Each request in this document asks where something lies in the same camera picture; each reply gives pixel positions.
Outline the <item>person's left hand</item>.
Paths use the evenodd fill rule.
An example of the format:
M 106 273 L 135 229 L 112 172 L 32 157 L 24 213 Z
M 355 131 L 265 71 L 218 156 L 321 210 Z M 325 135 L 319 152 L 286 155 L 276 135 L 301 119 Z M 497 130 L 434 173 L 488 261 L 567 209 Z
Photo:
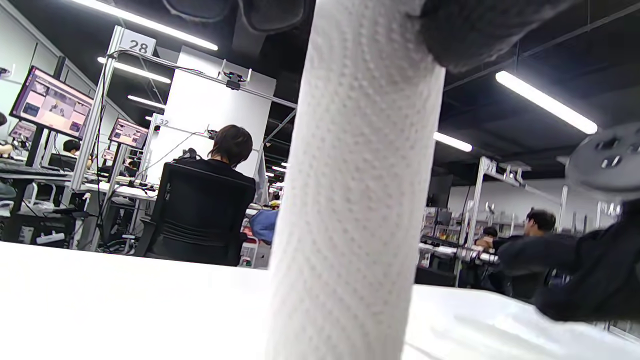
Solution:
M 214 23 L 235 8 L 256 34 L 278 34 L 309 19 L 336 31 L 356 52 L 416 52 L 462 72 L 494 60 L 528 32 L 574 6 L 573 0 L 165 0 L 170 14 Z

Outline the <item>person's right hand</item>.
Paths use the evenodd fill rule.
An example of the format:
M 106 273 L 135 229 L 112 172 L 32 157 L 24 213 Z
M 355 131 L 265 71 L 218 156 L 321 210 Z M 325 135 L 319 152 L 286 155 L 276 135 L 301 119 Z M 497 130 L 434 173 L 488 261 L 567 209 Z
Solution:
M 607 228 L 568 234 L 495 240 L 499 267 L 507 275 L 560 271 L 562 285 L 538 287 L 532 304 L 558 322 L 638 322 L 640 317 L 640 203 L 622 203 Z

